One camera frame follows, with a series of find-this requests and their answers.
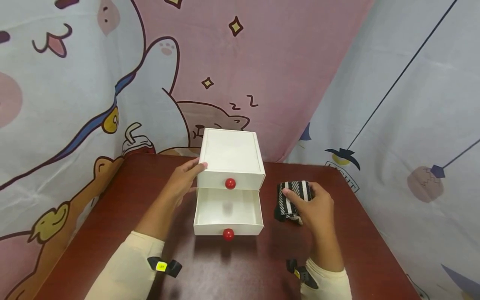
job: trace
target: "beige sleeve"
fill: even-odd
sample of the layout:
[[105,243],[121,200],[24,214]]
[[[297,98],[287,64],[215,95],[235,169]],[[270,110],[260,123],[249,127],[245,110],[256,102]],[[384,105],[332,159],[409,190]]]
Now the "beige sleeve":
[[330,272],[317,266],[310,258],[307,260],[308,273],[315,279],[318,289],[301,284],[302,300],[351,300],[350,282],[345,269],[342,272]]
[[164,244],[132,231],[97,277],[85,300],[145,300],[156,274],[147,258],[161,257]]

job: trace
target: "white drawer box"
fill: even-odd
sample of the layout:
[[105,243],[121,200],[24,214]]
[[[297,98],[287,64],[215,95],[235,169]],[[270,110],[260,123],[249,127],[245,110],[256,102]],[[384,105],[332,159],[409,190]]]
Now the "white drawer box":
[[208,167],[197,176],[195,235],[222,235],[225,229],[258,235],[264,227],[259,190],[265,170],[256,133],[206,128],[200,162]]
[[222,235],[227,228],[235,235],[258,235],[262,231],[258,191],[198,188],[195,235]]
[[258,191],[265,178],[254,132],[205,128],[200,162],[208,163],[197,177],[201,188],[225,189],[225,181],[232,178],[235,189]]

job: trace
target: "red drawer knob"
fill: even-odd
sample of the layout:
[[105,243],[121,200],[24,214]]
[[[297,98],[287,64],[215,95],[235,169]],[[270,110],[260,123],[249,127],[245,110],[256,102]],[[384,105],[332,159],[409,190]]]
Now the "red drawer knob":
[[225,181],[225,187],[229,190],[233,190],[235,189],[235,186],[237,185],[237,183],[235,182],[235,179],[233,178],[228,178],[226,181]]
[[235,234],[233,233],[233,230],[230,228],[227,228],[223,231],[223,238],[224,240],[231,241],[235,237]]

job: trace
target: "open drawer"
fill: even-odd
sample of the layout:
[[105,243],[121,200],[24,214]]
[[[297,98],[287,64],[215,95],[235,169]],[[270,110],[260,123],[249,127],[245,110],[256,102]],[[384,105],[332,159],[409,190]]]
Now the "open drawer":
[[222,235],[227,228],[235,235],[258,235],[263,227],[258,191],[197,189],[195,235]]

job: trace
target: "wooden table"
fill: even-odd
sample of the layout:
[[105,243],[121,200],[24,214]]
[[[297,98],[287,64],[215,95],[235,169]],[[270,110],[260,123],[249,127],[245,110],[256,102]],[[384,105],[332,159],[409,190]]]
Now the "wooden table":
[[[129,157],[55,266],[36,299],[82,300],[95,278],[156,198],[173,169],[186,157],[137,154]],[[265,228],[258,237],[196,237],[195,195],[186,197],[166,241],[163,258],[183,265],[179,276],[157,276],[149,299],[299,299],[300,283],[285,260],[304,263],[310,234],[292,222],[273,218],[276,185],[309,180],[335,200],[336,231],[353,299],[418,299],[375,226],[334,168],[265,163],[260,190]]]

